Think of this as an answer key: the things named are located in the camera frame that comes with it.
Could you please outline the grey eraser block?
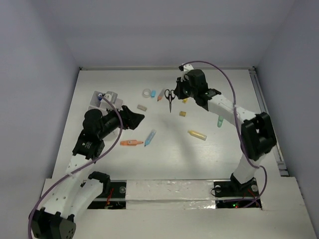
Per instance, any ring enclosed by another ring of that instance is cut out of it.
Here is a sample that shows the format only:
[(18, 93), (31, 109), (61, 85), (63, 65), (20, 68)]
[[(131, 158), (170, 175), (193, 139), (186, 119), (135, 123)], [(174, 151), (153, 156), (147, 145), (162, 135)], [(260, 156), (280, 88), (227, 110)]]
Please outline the grey eraser block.
[(138, 108), (139, 110), (144, 111), (144, 112), (146, 112), (146, 111), (147, 111), (147, 107), (142, 106), (142, 105), (138, 105), (138, 106), (137, 106), (137, 108)]

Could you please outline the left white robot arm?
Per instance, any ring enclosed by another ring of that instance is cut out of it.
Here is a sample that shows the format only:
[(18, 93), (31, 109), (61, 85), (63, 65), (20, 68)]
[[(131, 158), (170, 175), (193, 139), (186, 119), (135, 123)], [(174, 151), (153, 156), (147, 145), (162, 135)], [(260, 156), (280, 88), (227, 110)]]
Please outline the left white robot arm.
[(134, 130), (144, 118), (127, 106), (112, 108), (106, 115), (99, 109), (85, 113), (65, 175), (41, 196), (29, 215), (30, 239), (74, 237), (77, 221), (93, 200), (111, 193), (110, 176), (93, 170), (94, 164), (107, 154), (103, 150), (104, 138), (116, 129)]

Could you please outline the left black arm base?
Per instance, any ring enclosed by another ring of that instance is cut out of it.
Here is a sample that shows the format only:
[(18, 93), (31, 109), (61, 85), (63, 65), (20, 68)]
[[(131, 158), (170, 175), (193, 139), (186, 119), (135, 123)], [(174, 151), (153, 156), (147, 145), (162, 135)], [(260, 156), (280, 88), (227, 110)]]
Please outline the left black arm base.
[(103, 184), (102, 193), (93, 200), (88, 209), (121, 210), (126, 208), (126, 181), (112, 181), (105, 173), (94, 171), (89, 179), (96, 179)]

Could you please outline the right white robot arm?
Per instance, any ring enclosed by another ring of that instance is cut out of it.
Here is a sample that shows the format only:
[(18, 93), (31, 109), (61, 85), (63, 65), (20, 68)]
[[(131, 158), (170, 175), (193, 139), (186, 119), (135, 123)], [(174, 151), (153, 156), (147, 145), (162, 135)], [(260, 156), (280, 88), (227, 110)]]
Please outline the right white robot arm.
[(209, 88), (202, 70), (190, 64), (180, 70), (182, 75), (177, 78), (174, 90), (177, 98), (193, 98), (198, 106), (222, 116), (236, 127), (243, 155), (231, 174), (229, 189), (234, 195), (241, 195), (254, 178), (260, 162), (277, 144), (271, 118), (266, 112), (257, 114), (239, 107), (236, 100), (230, 101), (220, 91)]

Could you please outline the clear tape roll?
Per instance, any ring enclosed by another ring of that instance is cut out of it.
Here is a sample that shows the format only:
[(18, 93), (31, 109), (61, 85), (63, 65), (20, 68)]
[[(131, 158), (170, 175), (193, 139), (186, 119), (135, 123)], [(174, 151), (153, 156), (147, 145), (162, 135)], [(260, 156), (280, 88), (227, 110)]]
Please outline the clear tape roll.
[(152, 95), (152, 91), (150, 89), (144, 89), (142, 95), (144, 98), (150, 98)]

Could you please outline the yellow highlighter pen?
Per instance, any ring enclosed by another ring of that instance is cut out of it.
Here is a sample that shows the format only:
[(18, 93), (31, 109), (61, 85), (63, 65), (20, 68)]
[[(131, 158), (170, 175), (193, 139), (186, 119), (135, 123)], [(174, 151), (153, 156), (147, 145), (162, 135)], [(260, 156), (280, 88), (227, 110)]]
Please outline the yellow highlighter pen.
[(196, 138), (198, 138), (198, 139), (201, 139), (201, 140), (204, 140), (204, 141), (207, 139), (207, 136), (206, 136), (206, 135), (204, 135), (204, 134), (202, 134), (202, 133), (199, 133), (199, 132), (197, 132), (197, 131), (188, 130), (187, 132), (188, 132), (191, 136), (196, 137)]

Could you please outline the black handled scissors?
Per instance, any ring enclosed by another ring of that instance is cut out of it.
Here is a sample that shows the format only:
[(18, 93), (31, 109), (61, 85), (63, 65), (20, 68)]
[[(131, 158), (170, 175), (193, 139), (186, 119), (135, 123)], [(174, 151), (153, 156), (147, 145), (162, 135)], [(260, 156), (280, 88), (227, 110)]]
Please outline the black handled scissors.
[(166, 89), (164, 91), (164, 96), (165, 98), (168, 100), (169, 102), (169, 112), (171, 113), (171, 110), (172, 110), (172, 101), (174, 100), (175, 98), (175, 94), (174, 94), (174, 90), (169, 90), (169, 89)]

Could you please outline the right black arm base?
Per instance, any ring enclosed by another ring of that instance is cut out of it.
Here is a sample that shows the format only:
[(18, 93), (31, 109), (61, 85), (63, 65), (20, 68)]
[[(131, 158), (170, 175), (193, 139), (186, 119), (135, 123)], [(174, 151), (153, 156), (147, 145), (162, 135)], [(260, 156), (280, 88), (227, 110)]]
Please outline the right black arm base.
[(218, 209), (262, 208), (256, 179), (240, 184), (233, 175), (230, 180), (214, 181), (210, 194)]

